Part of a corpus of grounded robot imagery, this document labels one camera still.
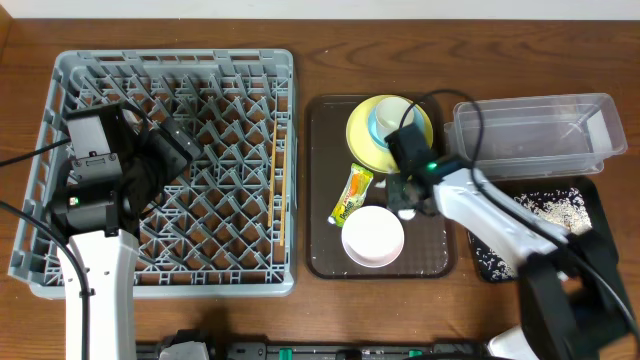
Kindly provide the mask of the white napkin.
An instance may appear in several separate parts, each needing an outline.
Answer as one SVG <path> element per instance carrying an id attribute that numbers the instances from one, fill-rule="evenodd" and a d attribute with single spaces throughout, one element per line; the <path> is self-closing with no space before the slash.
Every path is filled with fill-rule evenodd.
<path id="1" fill-rule="evenodd" d="M 378 188 L 378 189 L 385 189 L 386 188 L 386 181 L 382 180 L 382 181 L 376 182 L 374 184 L 374 187 Z M 402 209 L 402 210 L 395 211 L 395 214 L 401 220 L 410 221 L 416 216 L 416 211 L 414 209 Z"/>

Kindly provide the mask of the green orange snack wrapper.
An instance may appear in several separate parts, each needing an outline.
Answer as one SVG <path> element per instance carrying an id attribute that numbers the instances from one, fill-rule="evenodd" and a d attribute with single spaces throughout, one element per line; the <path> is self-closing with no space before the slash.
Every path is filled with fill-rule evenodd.
<path id="1" fill-rule="evenodd" d="M 342 227 L 347 218 L 363 205 L 373 177 L 373 173 L 365 167 L 351 164 L 348 181 L 328 217 L 330 224 Z"/>

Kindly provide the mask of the white bowl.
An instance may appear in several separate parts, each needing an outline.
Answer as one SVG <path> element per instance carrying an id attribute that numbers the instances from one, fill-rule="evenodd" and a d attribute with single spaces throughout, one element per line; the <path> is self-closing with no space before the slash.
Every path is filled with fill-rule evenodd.
<path id="1" fill-rule="evenodd" d="M 344 222 L 341 242 L 347 256 L 358 265 L 382 268 L 400 256 L 405 234 L 401 221 L 390 210 L 364 206 Z"/>

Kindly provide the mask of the rice pile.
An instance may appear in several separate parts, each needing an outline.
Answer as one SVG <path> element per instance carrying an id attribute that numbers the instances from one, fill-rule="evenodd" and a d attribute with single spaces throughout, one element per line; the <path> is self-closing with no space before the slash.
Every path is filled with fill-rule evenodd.
<path id="1" fill-rule="evenodd" d="M 540 218 L 581 234 L 592 228 L 585 200 L 581 192 L 568 190 L 524 192 L 513 196 L 525 209 Z M 489 283 L 510 282 L 516 279 L 515 271 L 490 247 L 468 232 L 470 249 L 480 277 Z"/>

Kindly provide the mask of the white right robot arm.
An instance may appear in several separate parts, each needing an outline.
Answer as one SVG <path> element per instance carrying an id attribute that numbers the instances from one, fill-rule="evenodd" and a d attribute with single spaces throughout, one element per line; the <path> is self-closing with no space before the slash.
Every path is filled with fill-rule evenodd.
<path id="1" fill-rule="evenodd" d="M 610 238 L 575 234 L 518 204 L 457 157 L 386 179 L 390 210 L 452 220 L 484 241 L 517 280 L 520 323 L 488 341 L 489 359 L 596 359 L 639 335 Z"/>

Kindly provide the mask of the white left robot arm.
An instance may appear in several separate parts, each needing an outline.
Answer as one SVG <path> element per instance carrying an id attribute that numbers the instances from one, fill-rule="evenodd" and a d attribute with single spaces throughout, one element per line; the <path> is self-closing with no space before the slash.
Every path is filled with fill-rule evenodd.
<path id="1" fill-rule="evenodd" d="M 75 184 L 58 188 L 50 219 L 67 240 L 62 260 L 69 359 L 136 358 L 134 270 L 140 219 L 202 153 L 175 120 L 135 132 L 123 116 L 70 123 Z"/>

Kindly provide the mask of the grey plastic dishwasher rack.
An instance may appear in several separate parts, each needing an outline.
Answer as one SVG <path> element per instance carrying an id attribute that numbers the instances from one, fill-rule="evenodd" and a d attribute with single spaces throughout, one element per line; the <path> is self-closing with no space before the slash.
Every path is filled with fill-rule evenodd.
<path id="1" fill-rule="evenodd" d="M 285 296 L 295 284 L 297 119 L 284 49 L 70 50 L 55 62 L 21 208 L 42 218 L 62 165 L 69 112 L 126 101 L 153 124 L 171 118 L 202 155 L 150 204 L 140 223 L 138 298 Z M 277 154 L 268 226 L 274 120 Z M 285 246 L 279 245 L 284 138 Z"/>

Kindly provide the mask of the black waste tray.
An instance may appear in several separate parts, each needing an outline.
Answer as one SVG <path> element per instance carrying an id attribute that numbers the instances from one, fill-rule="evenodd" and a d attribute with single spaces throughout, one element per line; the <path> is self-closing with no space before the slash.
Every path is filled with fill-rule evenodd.
<path id="1" fill-rule="evenodd" d="M 579 235 L 595 230 L 619 260 L 596 185 L 587 177 L 502 181 L 497 187 L 540 218 Z M 467 232 L 479 276 L 489 283 L 511 282 L 515 272 L 475 234 Z"/>

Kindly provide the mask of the yellow plate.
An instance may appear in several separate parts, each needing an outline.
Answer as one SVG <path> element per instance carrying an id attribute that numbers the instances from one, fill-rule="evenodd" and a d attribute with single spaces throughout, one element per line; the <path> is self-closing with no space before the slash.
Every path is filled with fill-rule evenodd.
<path id="1" fill-rule="evenodd" d="M 398 168 L 389 151 L 376 145 L 368 130 L 368 117 L 381 100 L 397 95 L 369 97 L 351 112 L 346 125 L 346 140 L 356 160 L 366 168 L 384 174 L 397 173 Z"/>

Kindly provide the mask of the light blue small plate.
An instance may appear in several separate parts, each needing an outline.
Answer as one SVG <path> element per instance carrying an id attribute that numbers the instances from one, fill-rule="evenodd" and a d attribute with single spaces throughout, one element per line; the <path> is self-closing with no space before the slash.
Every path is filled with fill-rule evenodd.
<path id="1" fill-rule="evenodd" d="M 425 115 L 420 106 L 415 106 L 413 109 L 414 112 L 414 123 L 417 125 L 421 133 L 425 136 L 426 139 L 428 137 L 428 128 L 427 126 L 431 125 L 428 116 Z M 382 149 L 388 149 L 384 138 L 378 134 L 377 132 L 377 118 L 376 118 L 376 106 L 374 106 L 373 110 L 370 112 L 368 117 L 368 130 L 370 136 L 372 137 L 374 143 L 381 147 Z"/>

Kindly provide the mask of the dark brown serving tray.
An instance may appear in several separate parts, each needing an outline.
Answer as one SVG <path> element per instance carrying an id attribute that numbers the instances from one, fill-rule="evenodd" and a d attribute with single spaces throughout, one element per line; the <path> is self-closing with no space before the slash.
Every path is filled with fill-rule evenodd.
<path id="1" fill-rule="evenodd" d="M 344 251 L 341 229 L 328 222 L 357 161 L 348 148 L 346 125 L 364 95 L 322 95 L 305 109 L 305 179 L 307 180 L 305 260 L 311 273 L 326 280 L 439 278 L 456 262 L 453 226 L 441 216 L 402 223 L 405 243 L 399 257 L 381 268 L 367 268 Z"/>

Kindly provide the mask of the white cup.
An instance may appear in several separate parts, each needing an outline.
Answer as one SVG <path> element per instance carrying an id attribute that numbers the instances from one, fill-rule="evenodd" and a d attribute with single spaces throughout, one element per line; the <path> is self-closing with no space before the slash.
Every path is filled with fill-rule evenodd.
<path id="1" fill-rule="evenodd" d="M 411 110 L 401 125 L 401 120 L 410 105 L 411 103 L 408 100 L 399 96 L 386 97 L 376 105 L 374 108 L 375 126 L 377 136 L 381 141 L 402 125 L 408 125 L 413 122 L 414 111 Z"/>

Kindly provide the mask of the clear plastic bin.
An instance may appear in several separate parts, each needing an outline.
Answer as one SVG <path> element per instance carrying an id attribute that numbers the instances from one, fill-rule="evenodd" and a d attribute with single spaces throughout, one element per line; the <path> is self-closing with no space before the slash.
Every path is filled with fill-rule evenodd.
<path id="1" fill-rule="evenodd" d="M 473 155 L 484 130 L 477 167 L 492 181 L 599 173 L 628 144 L 613 98 L 586 93 L 480 101 L 485 122 L 468 102 L 444 125 L 449 153 Z"/>

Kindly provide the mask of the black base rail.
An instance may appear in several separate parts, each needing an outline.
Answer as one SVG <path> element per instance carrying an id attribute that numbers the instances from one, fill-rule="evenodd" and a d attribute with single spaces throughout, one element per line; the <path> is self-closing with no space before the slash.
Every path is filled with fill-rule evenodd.
<path id="1" fill-rule="evenodd" d="M 174 335 L 159 341 L 136 342 L 139 359 L 159 359 L 164 350 L 183 342 L 201 342 L 209 359 L 229 360 L 329 360 L 362 359 L 391 360 L 406 359 L 425 354 L 463 354 L 487 356 L 485 347 L 476 342 L 443 340 L 429 344 L 375 344 L 375 343 L 293 343 L 272 342 L 264 336 L 236 337 L 229 343 L 217 344 L 214 337 L 204 331 L 179 330 Z"/>

